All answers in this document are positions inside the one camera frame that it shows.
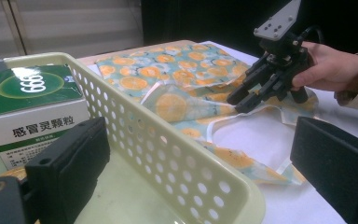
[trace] medicine box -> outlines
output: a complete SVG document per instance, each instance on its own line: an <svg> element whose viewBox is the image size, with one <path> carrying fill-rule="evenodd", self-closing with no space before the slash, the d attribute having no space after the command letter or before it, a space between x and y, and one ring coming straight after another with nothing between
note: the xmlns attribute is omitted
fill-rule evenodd
<svg viewBox="0 0 358 224"><path fill-rule="evenodd" d="M86 99L67 66L0 72L0 157L7 169L23 166L89 117Z"/></svg>

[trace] basket hole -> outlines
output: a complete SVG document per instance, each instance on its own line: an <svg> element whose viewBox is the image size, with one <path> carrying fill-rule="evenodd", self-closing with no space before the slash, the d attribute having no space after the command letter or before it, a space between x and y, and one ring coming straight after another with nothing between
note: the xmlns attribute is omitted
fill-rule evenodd
<svg viewBox="0 0 358 224"><path fill-rule="evenodd" d="M223 201L223 199L220 198L219 196L214 196L214 197L213 197L213 200L214 200L214 203L216 203L216 205L217 205L218 207L223 207L223 206L225 206L225 201Z"/></svg>
<svg viewBox="0 0 358 224"><path fill-rule="evenodd" d="M132 146L133 146L133 141L132 141L132 138L128 138L128 139L127 139L127 142L129 143L130 147L132 147Z"/></svg>
<svg viewBox="0 0 358 224"><path fill-rule="evenodd" d="M166 185L165 189L167 190L168 193L173 194L173 189L170 185Z"/></svg>
<svg viewBox="0 0 358 224"><path fill-rule="evenodd" d="M173 146L172 153L175 157L180 157L182 154L182 151L178 146Z"/></svg>
<svg viewBox="0 0 358 224"><path fill-rule="evenodd" d="M141 155L144 152L144 150L140 146L136 146L136 151Z"/></svg>
<svg viewBox="0 0 358 224"><path fill-rule="evenodd" d="M159 175L155 175L156 181L161 184L161 177Z"/></svg>
<svg viewBox="0 0 358 224"><path fill-rule="evenodd" d="M170 161L170 166L174 171L178 170L178 163L176 161Z"/></svg>
<svg viewBox="0 0 358 224"><path fill-rule="evenodd" d="M207 179L207 180L211 180L212 179L212 172L210 169L208 168L202 168L201 170L202 176Z"/></svg>
<svg viewBox="0 0 358 224"><path fill-rule="evenodd" d="M183 171L183 177L185 178L185 180L187 182L191 182L192 176L191 176L191 173L189 171Z"/></svg>
<svg viewBox="0 0 358 224"><path fill-rule="evenodd" d="M201 207L203 205L202 199L200 198L200 196L194 196L194 202L196 203L196 205L198 205L199 207Z"/></svg>
<svg viewBox="0 0 358 224"><path fill-rule="evenodd" d="M143 122L141 119L138 119L138 127L139 127L140 129L144 129L144 128L145 128L145 124L144 124L144 122Z"/></svg>
<svg viewBox="0 0 358 224"><path fill-rule="evenodd" d="M133 128L132 128L132 126L129 125L129 126L128 126L128 130L129 130L129 133L130 133L130 134L133 134Z"/></svg>
<svg viewBox="0 0 358 224"><path fill-rule="evenodd" d="M117 137L116 137L116 135L113 134L113 133L112 133L112 139L113 139L114 142L117 142Z"/></svg>
<svg viewBox="0 0 358 224"><path fill-rule="evenodd" d="M129 120L134 120L134 116L133 116L132 112L129 112L128 118L129 118Z"/></svg>
<svg viewBox="0 0 358 224"><path fill-rule="evenodd" d="M120 105L120 113L121 114L124 114L125 110L124 110L124 106L123 105Z"/></svg>
<svg viewBox="0 0 358 224"><path fill-rule="evenodd" d="M139 158L139 157L136 157L136 163L138 163L139 165L142 165L142 161L141 161L141 158Z"/></svg>
<svg viewBox="0 0 358 224"><path fill-rule="evenodd" d="M143 142L143 141L144 141L144 137L142 136L141 133L138 133L138 134L136 135L136 137L138 138L138 140L139 140L140 142Z"/></svg>
<svg viewBox="0 0 358 224"><path fill-rule="evenodd" d="M164 146L164 147L167 146L168 141L167 141L167 138L165 136L160 136L159 140L160 140L160 143L161 143L162 146Z"/></svg>
<svg viewBox="0 0 358 224"><path fill-rule="evenodd" d="M190 208L190 211L191 211L191 215L193 215L193 217L195 217L195 218L199 218L199 217L200 217L199 211L197 211L196 208L191 207L191 208Z"/></svg>
<svg viewBox="0 0 358 224"><path fill-rule="evenodd" d="M156 130L153 127L149 127L147 132L149 133L150 137L154 138L156 136Z"/></svg>
<svg viewBox="0 0 358 224"><path fill-rule="evenodd" d="M162 165L161 165L161 163L157 163L156 164L156 167L157 167L157 170L160 172L160 173L162 173L163 171L164 171L164 168L162 167Z"/></svg>
<svg viewBox="0 0 358 224"><path fill-rule="evenodd" d="M115 113L115 111L112 111L111 115L112 115L112 119L116 119L116 113Z"/></svg>
<svg viewBox="0 0 358 224"><path fill-rule="evenodd" d="M132 151L130 149L127 149L128 153L129 153L129 156L132 157Z"/></svg>
<svg viewBox="0 0 358 224"><path fill-rule="evenodd" d="M148 166L148 165L145 166L145 170L148 174L152 173L152 170L150 169L150 166Z"/></svg>
<svg viewBox="0 0 358 224"><path fill-rule="evenodd" d="M165 153L162 150L158 151L158 157L160 160L165 161Z"/></svg>
<svg viewBox="0 0 358 224"><path fill-rule="evenodd" d="M198 186L199 186L199 190L201 193L206 194L208 192L208 189L206 188L206 186L204 184L199 183Z"/></svg>
<svg viewBox="0 0 358 224"><path fill-rule="evenodd" d="M181 184L180 185L180 190L184 193L184 194L188 194L188 188L185 184Z"/></svg>
<svg viewBox="0 0 358 224"><path fill-rule="evenodd" d="M154 145L153 145L152 142L147 141L146 145L147 145L147 148L148 148L150 151L153 151L153 150L154 150Z"/></svg>
<svg viewBox="0 0 358 224"><path fill-rule="evenodd" d="M175 176L174 176L172 173L168 173L168 179L169 179L172 183L175 183L175 182L176 182Z"/></svg>
<svg viewBox="0 0 358 224"><path fill-rule="evenodd" d="M214 220L217 220L219 218L219 214L216 211L214 211L214 209L209 209L209 215Z"/></svg>
<svg viewBox="0 0 358 224"><path fill-rule="evenodd" d="M194 160L194 158L192 158L192 157L187 157L187 158L186 158L186 162L187 162L187 165L188 165L190 168L194 169L194 168L196 167L196 160Z"/></svg>
<svg viewBox="0 0 358 224"><path fill-rule="evenodd" d="M229 184L226 181L220 181L219 187L225 193L231 192L231 187L229 186Z"/></svg>
<svg viewBox="0 0 358 224"><path fill-rule="evenodd" d="M178 196L178 202L179 202L179 204L181 204L181 205L185 205L186 204L186 201L185 201L185 199L182 197L182 196Z"/></svg>
<svg viewBox="0 0 358 224"><path fill-rule="evenodd" d="M150 154L149 154L149 153L147 153L147 154L146 154L146 160L147 160L148 162L152 163L152 161L153 161L153 157L152 157L152 156L150 156Z"/></svg>
<svg viewBox="0 0 358 224"><path fill-rule="evenodd" d="M121 125L121 127L124 127L124 119L123 118L120 118L118 120L118 123Z"/></svg>

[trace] patterned fabric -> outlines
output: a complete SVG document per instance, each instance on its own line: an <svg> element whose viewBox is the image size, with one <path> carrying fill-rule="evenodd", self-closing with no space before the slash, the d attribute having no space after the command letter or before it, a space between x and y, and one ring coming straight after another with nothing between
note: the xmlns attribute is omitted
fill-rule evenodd
<svg viewBox="0 0 358 224"><path fill-rule="evenodd" d="M245 78L249 65L213 45L189 45L138 51L96 62L103 79L136 102L198 141L219 158L256 182L301 184L303 176L290 164L281 172L249 158L244 152L218 147L212 142L215 123L249 116L269 107L281 110L282 122L295 125L298 116L314 117L316 95L302 105L286 97L272 97L254 111L239 115L227 96Z"/></svg>

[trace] wall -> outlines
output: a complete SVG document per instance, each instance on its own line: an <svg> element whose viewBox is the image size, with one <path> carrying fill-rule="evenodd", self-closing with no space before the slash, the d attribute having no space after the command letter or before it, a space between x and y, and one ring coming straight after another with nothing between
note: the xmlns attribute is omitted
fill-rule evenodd
<svg viewBox="0 0 358 224"><path fill-rule="evenodd" d="M211 40L261 56L253 30L290 0L143 0L144 42ZM320 25L325 43L358 52L358 1L302 0L293 31Z"/></svg>
<svg viewBox="0 0 358 224"><path fill-rule="evenodd" d="M142 45L139 0L0 1L0 58L52 51L79 58Z"/></svg>

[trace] plastic basket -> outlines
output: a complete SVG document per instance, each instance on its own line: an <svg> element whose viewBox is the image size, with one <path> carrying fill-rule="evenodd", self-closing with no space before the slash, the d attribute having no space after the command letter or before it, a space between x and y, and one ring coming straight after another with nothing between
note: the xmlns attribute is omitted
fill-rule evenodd
<svg viewBox="0 0 358 224"><path fill-rule="evenodd" d="M264 198L250 179L72 56L46 53L4 63L67 64L90 116L105 117L111 161L76 223L261 223Z"/></svg>

